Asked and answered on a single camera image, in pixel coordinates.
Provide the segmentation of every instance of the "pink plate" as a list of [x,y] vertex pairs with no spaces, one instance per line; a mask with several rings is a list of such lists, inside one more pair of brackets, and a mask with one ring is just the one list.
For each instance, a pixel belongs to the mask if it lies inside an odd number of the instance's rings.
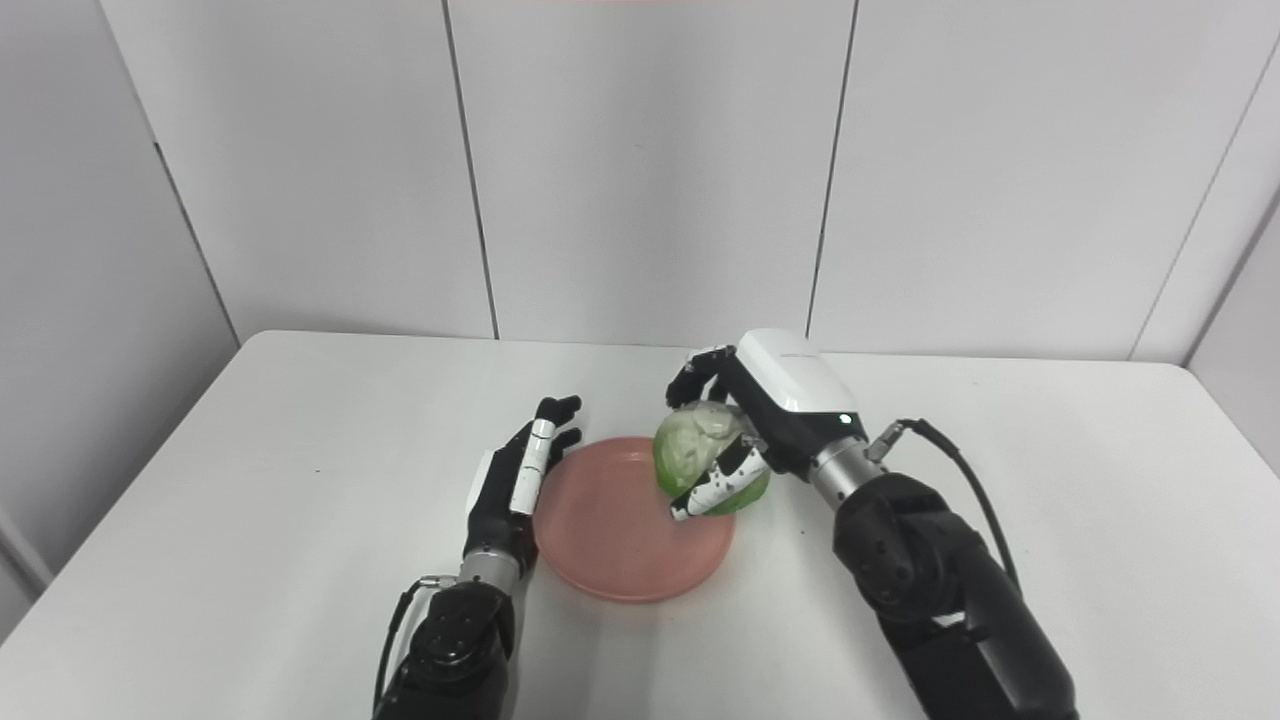
[[534,511],[541,557],[577,589],[616,602],[657,602],[701,583],[733,539],[733,516],[671,519],[653,439],[621,437],[568,454]]

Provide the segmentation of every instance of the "robotic hand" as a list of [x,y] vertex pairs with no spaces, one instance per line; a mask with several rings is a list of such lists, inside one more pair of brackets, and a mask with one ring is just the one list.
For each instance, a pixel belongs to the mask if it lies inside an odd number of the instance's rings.
[[[671,506],[680,520],[745,488],[765,466],[810,483],[835,511],[833,550],[932,720],[1071,720],[1071,676],[1023,602],[998,523],[973,471],[924,420],[869,441],[856,402],[817,351],[785,331],[694,354],[667,387],[672,409],[728,396],[749,428]],[[955,460],[978,493],[1005,568],[928,486],[884,455],[913,429]]]
[[[458,575],[420,578],[392,615],[374,691],[375,720],[492,720],[500,715],[507,661],[516,642],[512,593],[538,559],[530,515],[544,473],[582,437],[577,429],[556,436],[581,406],[577,396],[544,398],[534,419],[481,468],[485,479],[467,516]],[[420,588],[438,592],[384,693],[396,633]]]

